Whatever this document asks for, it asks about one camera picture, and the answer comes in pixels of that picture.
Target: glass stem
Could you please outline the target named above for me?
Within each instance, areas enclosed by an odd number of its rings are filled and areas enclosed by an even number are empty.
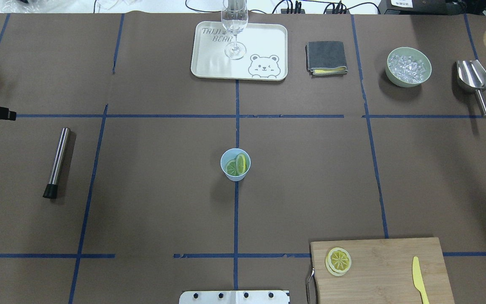
[[[238,46],[238,36],[237,36],[237,34],[234,35],[234,38],[235,38],[235,40],[234,40],[234,45],[232,46],[232,50],[234,52],[237,52],[237,50],[239,50],[239,46]]]

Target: glass base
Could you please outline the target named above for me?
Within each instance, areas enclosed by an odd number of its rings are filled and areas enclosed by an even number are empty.
[[[224,48],[224,54],[226,54],[226,56],[232,60],[243,58],[245,53],[247,53],[247,48],[245,48],[245,45],[241,42],[238,42],[237,46],[233,42],[228,43],[228,45]]]

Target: bowl of ice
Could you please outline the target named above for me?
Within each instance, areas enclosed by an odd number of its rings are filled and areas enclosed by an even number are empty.
[[[403,88],[415,87],[429,79],[432,72],[429,58],[416,49],[403,46],[387,56],[386,75]]]

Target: green bowl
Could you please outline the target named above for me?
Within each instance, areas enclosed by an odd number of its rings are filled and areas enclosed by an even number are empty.
[[[399,55],[399,56],[403,56],[403,55],[404,56],[412,56],[413,57],[413,61],[422,60],[423,63],[424,63],[424,65],[425,65],[425,68],[426,68],[426,71],[424,71],[424,73],[422,74],[423,80],[420,81],[420,82],[417,82],[417,83],[410,83],[410,82],[403,81],[403,80],[399,79],[399,77],[395,76],[393,74],[393,72],[389,69],[389,65],[388,65],[389,59],[392,56],[394,56],[394,55]],[[394,49],[387,56],[387,60],[386,60],[386,75],[387,75],[387,77],[389,78],[389,80],[391,82],[393,82],[394,84],[398,85],[399,87],[410,88],[410,87],[415,87],[416,85],[420,85],[420,84],[424,83],[425,81],[427,81],[427,79],[429,79],[431,73],[432,73],[432,66],[430,65],[429,58],[427,58],[425,56],[425,54],[423,54],[422,52],[419,52],[416,49],[409,48],[407,46],[403,46],[401,48]]]

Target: wine glass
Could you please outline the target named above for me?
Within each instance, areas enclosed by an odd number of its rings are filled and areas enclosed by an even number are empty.
[[[228,43],[224,48],[224,54],[233,60],[243,58],[247,48],[243,43],[238,42],[238,33],[241,33],[247,27],[247,0],[222,0],[220,19],[224,29],[234,35],[234,41]]]

